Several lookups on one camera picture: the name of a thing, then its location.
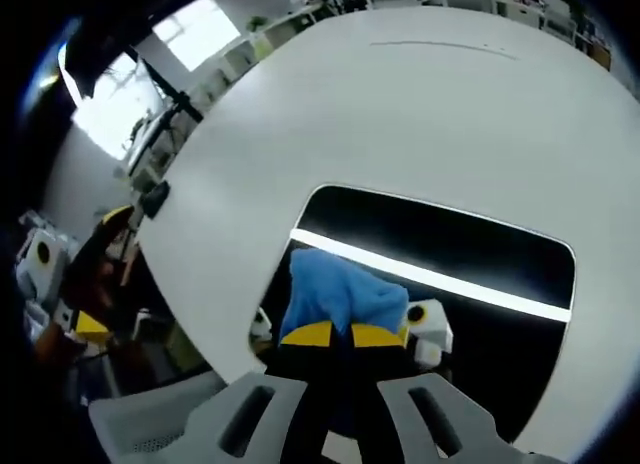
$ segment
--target desk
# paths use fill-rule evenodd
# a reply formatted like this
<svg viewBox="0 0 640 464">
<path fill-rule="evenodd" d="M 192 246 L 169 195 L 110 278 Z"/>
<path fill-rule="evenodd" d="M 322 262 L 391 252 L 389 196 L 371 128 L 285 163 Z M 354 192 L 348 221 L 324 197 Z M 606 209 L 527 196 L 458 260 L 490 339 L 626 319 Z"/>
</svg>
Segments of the desk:
<svg viewBox="0 0 640 464">
<path fill-rule="evenodd" d="M 171 193 L 140 244 L 181 327 L 232 381 L 259 367 L 247 340 L 256 306 L 325 184 L 566 242 L 577 260 L 572 321 L 516 445 L 568 460 L 635 374 L 639 134 L 633 97 L 553 36 L 458 9 L 348 14 L 229 90 L 167 172 Z"/>
</svg>

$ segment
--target blue cloth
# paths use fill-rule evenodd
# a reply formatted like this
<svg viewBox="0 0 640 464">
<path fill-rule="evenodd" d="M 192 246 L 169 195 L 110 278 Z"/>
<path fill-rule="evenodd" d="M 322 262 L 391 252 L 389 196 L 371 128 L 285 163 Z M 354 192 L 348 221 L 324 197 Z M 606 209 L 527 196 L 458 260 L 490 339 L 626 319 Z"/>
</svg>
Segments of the blue cloth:
<svg viewBox="0 0 640 464">
<path fill-rule="evenodd" d="M 329 320 L 342 336 L 351 323 L 398 332 L 409 304 L 404 287 L 319 249 L 293 251 L 290 270 L 291 301 L 280 340 L 299 327 Z"/>
</svg>

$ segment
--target blue towel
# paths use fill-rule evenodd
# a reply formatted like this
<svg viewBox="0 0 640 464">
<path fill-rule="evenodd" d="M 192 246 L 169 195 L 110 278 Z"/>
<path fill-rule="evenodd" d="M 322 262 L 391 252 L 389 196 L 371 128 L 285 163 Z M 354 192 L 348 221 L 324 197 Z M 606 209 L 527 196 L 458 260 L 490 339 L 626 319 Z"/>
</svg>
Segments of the blue towel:
<svg viewBox="0 0 640 464">
<path fill-rule="evenodd" d="M 299 327 L 329 320 L 341 336 L 351 323 L 372 324 L 396 334 L 409 304 L 404 287 L 319 249 L 293 251 L 291 277 L 291 301 L 280 340 Z"/>
</svg>

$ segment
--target black circle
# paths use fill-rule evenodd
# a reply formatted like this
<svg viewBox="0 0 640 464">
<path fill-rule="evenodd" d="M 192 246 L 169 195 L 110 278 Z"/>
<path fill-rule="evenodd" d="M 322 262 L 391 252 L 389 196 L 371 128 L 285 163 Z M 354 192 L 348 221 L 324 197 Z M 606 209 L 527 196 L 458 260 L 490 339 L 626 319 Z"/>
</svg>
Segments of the black circle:
<svg viewBox="0 0 640 464">
<path fill-rule="evenodd" d="M 424 316 L 424 309 L 420 306 L 410 307 L 407 311 L 407 319 L 409 322 L 418 322 Z"/>
<path fill-rule="evenodd" d="M 47 264 L 49 259 L 51 258 L 51 253 L 49 252 L 49 246 L 47 246 L 44 242 L 39 242 L 36 247 L 36 253 L 38 254 L 38 259 L 43 264 Z"/>
</svg>

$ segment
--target white table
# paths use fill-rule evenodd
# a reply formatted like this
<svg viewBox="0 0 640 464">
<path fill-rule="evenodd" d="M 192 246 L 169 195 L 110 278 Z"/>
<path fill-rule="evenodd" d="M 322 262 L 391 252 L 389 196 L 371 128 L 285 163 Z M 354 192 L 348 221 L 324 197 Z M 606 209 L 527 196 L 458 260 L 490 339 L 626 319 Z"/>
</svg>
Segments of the white table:
<svg viewBox="0 0 640 464">
<path fill-rule="evenodd" d="M 638 136 L 633 97 L 553 36 L 459 9 L 348 14 L 287 43 L 216 105 L 169 169 L 171 193 L 140 242 L 176 318 L 227 381 L 259 367 L 251 320 L 324 184 L 568 243 L 572 321 L 516 444 L 569 459 L 640 350 Z"/>
</svg>

